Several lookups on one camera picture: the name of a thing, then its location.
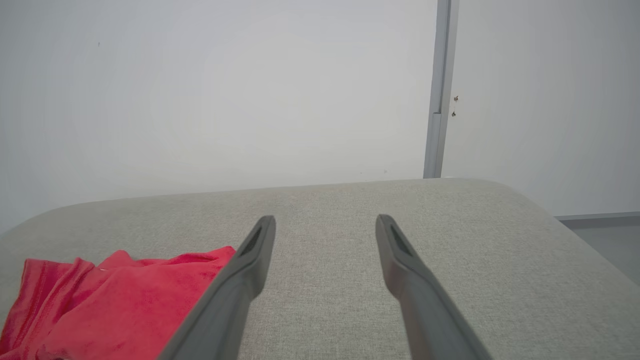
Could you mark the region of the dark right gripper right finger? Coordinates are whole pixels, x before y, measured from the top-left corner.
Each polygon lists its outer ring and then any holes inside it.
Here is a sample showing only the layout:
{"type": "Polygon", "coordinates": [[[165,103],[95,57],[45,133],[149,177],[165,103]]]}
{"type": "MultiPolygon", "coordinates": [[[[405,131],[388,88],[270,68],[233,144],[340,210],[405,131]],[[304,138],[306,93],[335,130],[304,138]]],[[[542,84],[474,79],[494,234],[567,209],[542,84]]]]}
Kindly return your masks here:
{"type": "Polygon", "coordinates": [[[382,276],[400,304],[414,360],[491,360],[492,356],[395,219],[378,215],[382,276]]]}

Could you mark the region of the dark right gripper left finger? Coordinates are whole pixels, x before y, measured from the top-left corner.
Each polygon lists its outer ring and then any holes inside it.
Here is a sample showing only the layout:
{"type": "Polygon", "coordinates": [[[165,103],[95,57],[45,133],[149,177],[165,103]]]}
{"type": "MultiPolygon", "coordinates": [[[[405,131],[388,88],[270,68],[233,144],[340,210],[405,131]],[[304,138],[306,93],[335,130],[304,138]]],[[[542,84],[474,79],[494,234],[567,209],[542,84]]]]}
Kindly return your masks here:
{"type": "Polygon", "coordinates": [[[276,224],[272,215],[258,219],[174,332],[159,360],[238,358],[250,304],[266,284],[276,224]]]}

